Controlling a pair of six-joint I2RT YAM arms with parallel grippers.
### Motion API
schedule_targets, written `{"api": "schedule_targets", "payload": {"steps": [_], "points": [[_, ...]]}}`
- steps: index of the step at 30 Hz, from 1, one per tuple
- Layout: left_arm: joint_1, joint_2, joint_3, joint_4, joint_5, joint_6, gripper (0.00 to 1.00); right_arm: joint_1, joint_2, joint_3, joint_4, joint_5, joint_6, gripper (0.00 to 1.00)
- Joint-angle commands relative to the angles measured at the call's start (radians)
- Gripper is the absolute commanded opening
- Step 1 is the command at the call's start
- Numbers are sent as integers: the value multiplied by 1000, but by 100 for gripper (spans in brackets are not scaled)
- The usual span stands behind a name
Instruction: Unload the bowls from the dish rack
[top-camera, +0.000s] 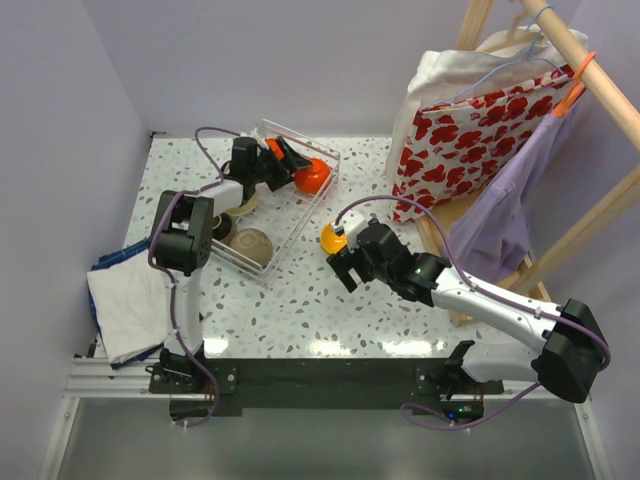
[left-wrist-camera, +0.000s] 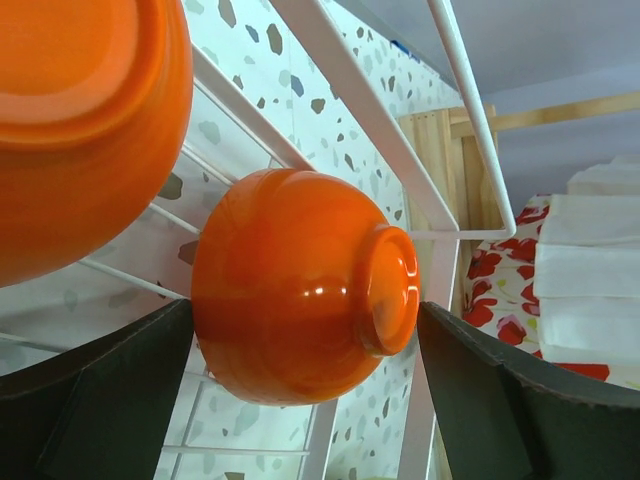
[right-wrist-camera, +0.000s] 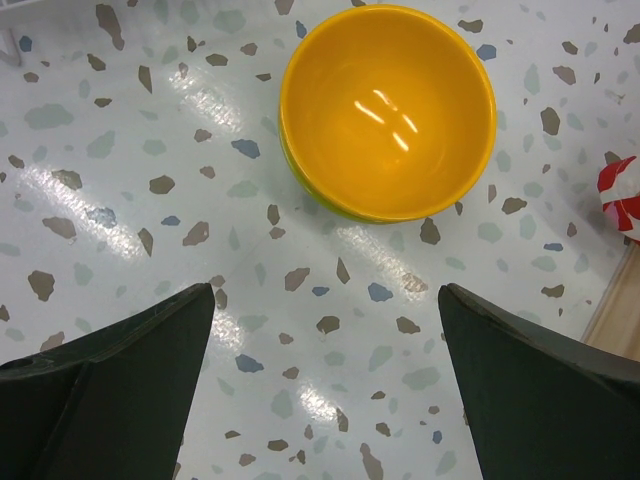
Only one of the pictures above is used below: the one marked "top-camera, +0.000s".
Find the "yellow orange bowl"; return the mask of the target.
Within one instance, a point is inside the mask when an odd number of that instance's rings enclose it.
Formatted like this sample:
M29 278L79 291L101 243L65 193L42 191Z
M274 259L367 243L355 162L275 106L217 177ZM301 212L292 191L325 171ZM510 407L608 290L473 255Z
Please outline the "yellow orange bowl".
M348 244L345 234L338 234L333 230L333 224L324 226L320 235L320 245L327 255L338 253Z

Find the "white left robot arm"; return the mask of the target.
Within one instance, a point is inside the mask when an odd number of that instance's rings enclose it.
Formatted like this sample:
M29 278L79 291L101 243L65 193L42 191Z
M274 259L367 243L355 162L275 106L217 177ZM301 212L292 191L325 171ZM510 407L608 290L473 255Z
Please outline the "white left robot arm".
M310 170L312 159L292 148L284 137L233 139L231 158L220 165L199 138L196 145L215 169L216 178L196 190L162 193L151 231L148 261L164 275L168 326L164 350L194 356L203 346L199 295L202 270L215 242L226 256L247 267L266 268L276 247L259 229L236 226L234 209L252 210L256 187L278 191Z

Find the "beige flower painted bowl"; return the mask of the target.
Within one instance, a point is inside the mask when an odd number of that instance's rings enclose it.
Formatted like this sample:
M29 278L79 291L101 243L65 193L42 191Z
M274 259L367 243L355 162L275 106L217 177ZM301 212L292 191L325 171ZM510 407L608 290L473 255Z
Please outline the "beige flower painted bowl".
M241 259L252 260L260 267L266 267L273 256L274 247L270 238L261 230L246 228L232 238L230 247Z

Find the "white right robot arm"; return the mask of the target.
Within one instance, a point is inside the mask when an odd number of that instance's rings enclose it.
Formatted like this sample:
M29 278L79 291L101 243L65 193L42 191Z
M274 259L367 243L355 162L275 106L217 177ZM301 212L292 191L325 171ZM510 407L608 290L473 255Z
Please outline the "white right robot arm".
M601 329L584 303L536 300L457 270L447 259L413 253L377 219L348 214L329 227L346 239L327 262L348 291L377 280L406 301L469 316L512 338L482 346L460 343L445 369L448 386L469 392L498 380L536 382L556 397L581 404L610 362Z

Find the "white yellow dotted bowl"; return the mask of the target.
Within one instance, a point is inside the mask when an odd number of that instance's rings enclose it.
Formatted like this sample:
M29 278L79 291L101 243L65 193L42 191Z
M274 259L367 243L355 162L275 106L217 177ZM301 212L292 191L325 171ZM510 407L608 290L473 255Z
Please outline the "white yellow dotted bowl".
M243 205L236 207L234 209L229 209L228 214L231 216L244 216L255 210L258 203L259 195L258 193L254 193L249 200L247 200Z

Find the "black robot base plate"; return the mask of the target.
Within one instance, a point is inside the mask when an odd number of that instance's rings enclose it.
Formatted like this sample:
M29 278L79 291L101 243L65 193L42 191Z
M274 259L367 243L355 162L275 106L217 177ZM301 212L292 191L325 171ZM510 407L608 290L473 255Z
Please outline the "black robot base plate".
M447 359L209 359L202 372L188 359L146 367L149 391L168 395L175 421L208 413L239 417L247 409L396 410L421 403L438 411L461 408L477 419L484 395L500 381L478 383Z

